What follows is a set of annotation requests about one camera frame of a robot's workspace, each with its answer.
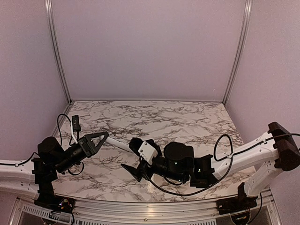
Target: aluminum frame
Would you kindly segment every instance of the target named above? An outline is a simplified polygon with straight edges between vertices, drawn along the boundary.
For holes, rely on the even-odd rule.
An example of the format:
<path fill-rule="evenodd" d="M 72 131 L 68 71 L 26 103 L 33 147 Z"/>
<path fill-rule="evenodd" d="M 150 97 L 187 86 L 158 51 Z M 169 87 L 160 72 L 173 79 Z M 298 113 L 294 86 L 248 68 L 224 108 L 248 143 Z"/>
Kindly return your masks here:
<path fill-rule="evenodd" d="M 240 59 L 241 59 L 241 56 L 242 56 L 242 53 L 243 53 L 243 50 L 244 50 L 244 47 L 245 47 L 246 38 L 247 38 L 248 30 L 249 30 L 249 24 L 250 24 L 252 3 L 253 3 L 253 0 L 246 0 L 238 49 L 237 49 L 237 52 L 236 52 L 236 55 L 235 55 L 233 67 L 232 67 L 232 70 L 231 70 L 231 73 L 230 73 L 227 88 L 226 88 L 226 91 L 225 91 L 225 94 L 224 94 L 224 97 L 223 97 L 223 101 L 222 101 L 224 106 L 226 106 L 226 104 L 228 102 L 228 99 L 229 99 L 229 96 L 232 92 L 233 84 L 234 84 L 234 81 L 236 79 L 236 75 L 237 75 L 239 65 L 240 65 Z"/>
<path fill-rule="evenodd" d="M 57 70 L 59 72 L 60 82 L 62 85 L 62 89 L 63 89 L 64 95 L 65 95 L 66 101 L 68 104 L 70 104 L 70 103 L 72 103 L 72 99 L 70 96 L 70 92 L 69 92 L 66 77 L 65 77 L 65 72 L 64 72 L 64 69 L 62 66 L 62 62 L 61 62 L 60 51 L 59 51 L 59 47 L 58 47 L 55 25 L 54 25 L 52 0 L 45 0 L 45 7 L 46 7 L 49 31 L 50 31 L 51 41 L 52 41 L 52 47 L 53 47 Z"/>
<path fill-rule="evenodd" d="M 216 102 L 216 103 L 223 103 L 224 105 L 226 105 L 226 103 L 229 99 L 229 96 L 231 94 L 232 88 L 233 88 L 234 80 L 236 78 L 238 67 L 240 64 L 241 55 L 242 55 L 242 52 L 243 52 L 243 49 L 245 46 L 247 33 L 248 33 L 248 29 L 249 29 L 249 23 L 250 23 L 252 3 L 253 3 L 253 0 L 246 0 L 244 16 L 243 16 L 243 21 L 242 21 L 242 28 L 241 28 L 241 33 L 240 33 L 240 38 L 239 38 L 239 43 L 238 43 L 238 49 L 237 49 L 237 52 L 235 55 L 234 63 L 233 63 L 230 77 L 229 77 L 229 80 L 227 83 L 227 87 L 226 87 L 226 90 L 225 90 L 225 93 L 223 96 L 223 100 L 222 101 L 200 101 L 200 102 Z M 70 104 L 73 102 L 73 100 L 71 98 L 71 95 L 70 95 L 70 92 L 68 89 L 68 84 L 66 81 L 64 69 L 63 69 L 62 62 L 61 62 L 60 51 L 59 51 L 59 46 L 58 46 L 58 41 L 57 41 L 57 36 L 56 36 L 56 31 L 55 31 L 52 0 L 45 0 L 45 6 L 46 6 L 48 25 L 49 25 L 49 30 L 50 30 L 51 40 L 52 40 L 53 52 L 54 52 L 55 61 L 56 61 L 57 69 L 58 69 L 59 76 L 60 76 L 60 82 L 61 82 L 61 85 L 62 85 L 62 88 L 64 91 L 66 101 L 68 104 Z M 84 100 L 81 99 L 81 100 L 76 100 L 76 101 L 100 101 L 100 100 L 102 100 L 102 99 L 84 99 Z"/>
<path fill-rule="evenodd" d="M 274 203 L 272 193 L 269 189 L 262 191 L 263 206 L 267 206 L 272 225 L 281 225 L 278 211 Z M 76 198 L 73 210 L 76 221 L 97 221 L 110 225 L 123 224 L 177 224 L 189 225 L 197 224 L 201 221 L 214 220 L 227 217 L 229 214 L 219 215 L 216 200 L 196 200 L 189 202 L 165 202 L 165 203 L 145 203 L 145 202 L 111 202 L 101 200 L 90 200 Z M 23 207 L 33 206 L 33 200 L 28 198 L 18 198 L 16 200 L 9 224 L 17 225 L 20 221 Z M 39 210 L 47 213 L 49 210 L 38 207 Z M 71 217 L 69 214 L 61 214 L 64 220 Z"/>

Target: marble tabletop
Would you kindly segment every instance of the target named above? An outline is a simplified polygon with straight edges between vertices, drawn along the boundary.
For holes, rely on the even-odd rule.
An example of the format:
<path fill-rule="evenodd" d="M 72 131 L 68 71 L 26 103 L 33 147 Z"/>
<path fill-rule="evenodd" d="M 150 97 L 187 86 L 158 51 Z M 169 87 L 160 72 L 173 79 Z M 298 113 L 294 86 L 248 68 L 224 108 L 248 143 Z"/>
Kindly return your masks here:
<path fill-rule="evenodd" d="M 154 139 L 161 149 L 169 142 L 181 142 L 194 147 L 195 157 L 213 153 L 216 140 L 229 134 L 234 147 L 242 145 L 226 109 L 221 103 L 178 101 L 85 101 L 75 102 L 68 114 L 79 115 L 80 136 L 108 131 L 110 137 L 128 143 L 132 137 Z M 61 127 L 63 148 L 68 148 L 70 126 Z M 220 142 L 217 151 L 229 152 L 228 141 Z M 78 176 L 59 174 L 53 182 L 57 194 L 88 199 L 120 202 L 177 202 L 208 199 L 237 193 L 237 186 L 255 172 L 253 167 L 225 178 L 211 189 L 190 197 L 163 193 L 142 179 L 137 182 L 121 167 L 121 163 L 136 167 L 138 157 L 132 152 L 104 144 L 91 158 L 83 160 L 84 171 Z M 152 180 L 166 190 L 188 194 L 199 189 L 173 186 L 154 175 Z"/>

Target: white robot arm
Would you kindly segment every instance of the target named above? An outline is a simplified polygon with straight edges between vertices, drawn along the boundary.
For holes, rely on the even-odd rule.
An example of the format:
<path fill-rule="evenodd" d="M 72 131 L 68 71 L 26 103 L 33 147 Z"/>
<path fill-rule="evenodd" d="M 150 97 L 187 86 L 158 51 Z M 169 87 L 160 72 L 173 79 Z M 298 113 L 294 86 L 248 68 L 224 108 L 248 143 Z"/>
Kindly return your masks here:
<path fill-rule="evenodd" d="M 143 142 L 139 138 L 132 139 L 128 147 L 109 139 L 107 132 L 85 135 L 66 151 L 54 137 L 48 137 L 38 145 L 40 158 L 31 161 L 0 161 L 0 190 L 36 199 L 35 204 L 45 208 L 71 212 L 74 199 L 55 195 L 51 182 L 57 179 L 57 171 L 63 173 L 85 157 L 96 154 L 105 141 L 126 151 L 132 150 L 140 157 L 141 162 L 137 169 L 122 165 L 138 181 L 142 178 L 151 181 L 151 176 L 155 173 L 182 183 L 190 180 L 191 186 L 208 189 L 225 174 L 262 164 L 260 169 L 239 187 L 237 197 L 220 200 L 218 204 L 222 205 L 222 209 L 219 212 L 224 214 L 228 213 L 231 204 L 238 203 L 244 208 L 256 206 L 255 199 L 276 176 L 299 166 L 300 153 L 291 135 L 298 134 L 290 134 L 278 123 L 271 123 L 269 132 L 236 148 L 233 154 L 228 153 L 222 159 L 217 159 L 216 156 L 213 158 L 212 155 L 194 158 L 191 146 L 177 142 L 172 142 L 164 148 L 163 157 L 160 147 L 153 140 Z M 98 145 L 92 142 L 94 137 L 102 139 Z"/>

